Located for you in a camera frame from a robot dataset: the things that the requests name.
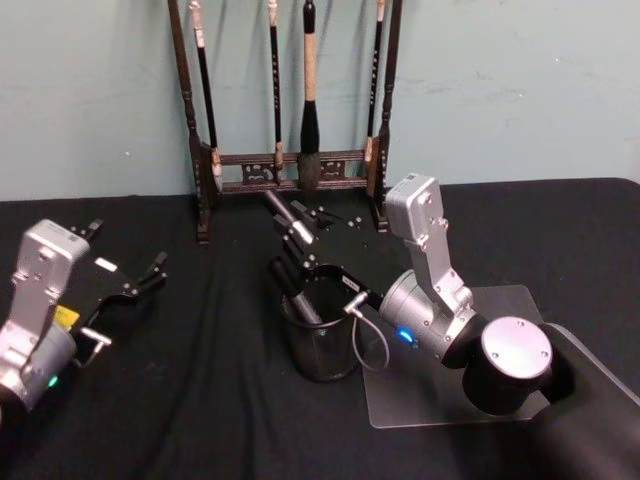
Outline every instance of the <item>black brush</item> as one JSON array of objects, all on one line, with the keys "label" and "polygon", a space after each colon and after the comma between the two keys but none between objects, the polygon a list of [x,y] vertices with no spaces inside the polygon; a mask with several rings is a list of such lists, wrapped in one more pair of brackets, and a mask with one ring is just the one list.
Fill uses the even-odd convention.
[{"label": "black brush", "polygon": [[367,144],[364,149],[364,164],[367,168],[373,156],[373,121],[376,112],[376,95],[378,92],[378,70],[380,63],[380,45],[382,43],[382,24],[384,22],[384,0],[378,0],[378,21],[376,23],[376,39],[373,46],[373,69],[371,71],[371,95],[369,96],[369,123],[367,125]]},{"label": "black brush", "polygon": [[298,158],[298,186],[307,192],[318,188],[322,167],[320,165],[320,129],[316,109],[316,7],[313,0],[306,0],[304,19],[304,113],[300,133],[300,157]]},{"label": "black brush", "polygon": [[218,152],[218,136],[216,134],[216,122],[213,115],[213,101],[211,100],[211,84],[209,81],[209,69],[207,68],[207,54],[204,45],[204,31],[202,24],[202,14],[200,4],[193,0],[189,4],[193,19],[193,31],[196,36],[196,46],[198,47],[198,63],[200,65],[200,75],[202,77],[202,91],[204,93],[204,104],[207,110],[207,122],[209,124],[209,138],[211,140],[211,171],[216,188],[222,192],[222,161]]},{"label": "black brush", "polygon": [[282,147],[282,124],[280,120],[280,61],[278,59],[278,2],[267,0],[269,5],[269,26],[271,29],[271,70],[273,71],[273,112],[276,126],[276,152],[274,156],[274,177],[278,185],[283,178],[284,148]]}]

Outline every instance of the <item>brush handle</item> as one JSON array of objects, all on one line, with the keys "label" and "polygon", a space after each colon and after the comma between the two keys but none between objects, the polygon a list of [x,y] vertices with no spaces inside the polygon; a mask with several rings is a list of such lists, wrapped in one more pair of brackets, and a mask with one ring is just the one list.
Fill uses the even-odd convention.
[{"label": "brush handle", "polygon": [[376,111],[376,96],[378,92],[378,72],[380,68],[380,46],[382,44],[382,24],[384,22],[384,0],[378,0],[378,21],[376,23],[376,38],[373,44],[373,68],[371,71],[371,94],[369,96],[369,124],[367,137],[373,137],[373,123]]},{"label": "brush handle", "polygon": [[273,109],[276,126],[276,144],[282,143],[282,123],[280,115],[280,60],[278,55],[278,2],[268,0],[269,25],[271,34],[271,70],[273,73]]},{"label": "brush handle", "polygon": [[304,19],[304,99],[316,101],[316,7],[307,0],[303,7]]},{"label": "brush handle", "polygon": [[218,135],[216,134],[215,115],[213,113],[213,100],[211,97],[211,82],[209,80],[209,68],[207,66],[207,54],[204,43],[204,30],[202,23],[202,7],[193,0],[189,4],[191,10],[191,18],[193,21],[193,32],[196,37],[196,46],[198,47],[198,63],[200,65],[200,76],[202,78],[202,90],[204,94],[204,104],[207,111],[207,123],[209,125],[209,138],[211,147],[218,148]]}]

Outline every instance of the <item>pen holder cup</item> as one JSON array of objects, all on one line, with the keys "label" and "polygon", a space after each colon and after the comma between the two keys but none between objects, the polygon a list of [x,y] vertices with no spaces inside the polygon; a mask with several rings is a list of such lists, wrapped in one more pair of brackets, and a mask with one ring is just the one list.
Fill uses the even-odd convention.
[{"label": "pen holder cup", "polygon": [[307,284],[304,294],[323,323],[305,323],[289,300],[282,296],[285,335],[296,367],[315,382],[344,378],[358,365],[351,342],[353,318],[343,311],[350,297],[329,279]]}]

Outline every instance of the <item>yellow label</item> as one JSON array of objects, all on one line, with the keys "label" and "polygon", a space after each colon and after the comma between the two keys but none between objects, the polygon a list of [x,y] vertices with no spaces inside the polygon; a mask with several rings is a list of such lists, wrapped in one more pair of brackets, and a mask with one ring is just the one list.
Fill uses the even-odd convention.
[{"label": "yellow label", "polygon": [[69,310],[62,305],[58,305],[56,307],[56,313],[53,317],[53,320],[61,327],[69,330],[73,326],[73,324],[76,323],[78,318],[80,318],[79,313],[74,312],[73,310]]}]

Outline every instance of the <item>round motor cap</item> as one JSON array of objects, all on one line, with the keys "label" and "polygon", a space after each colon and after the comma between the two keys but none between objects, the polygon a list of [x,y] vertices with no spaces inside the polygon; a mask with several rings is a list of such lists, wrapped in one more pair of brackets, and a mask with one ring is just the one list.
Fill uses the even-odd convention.
[{"label": "round motor cap", "polygon": [[551,342],[537,325],[524,318],[493,320],[482,332],[481,344],[489,363],[507,377],[534,379],[551,364]]}]

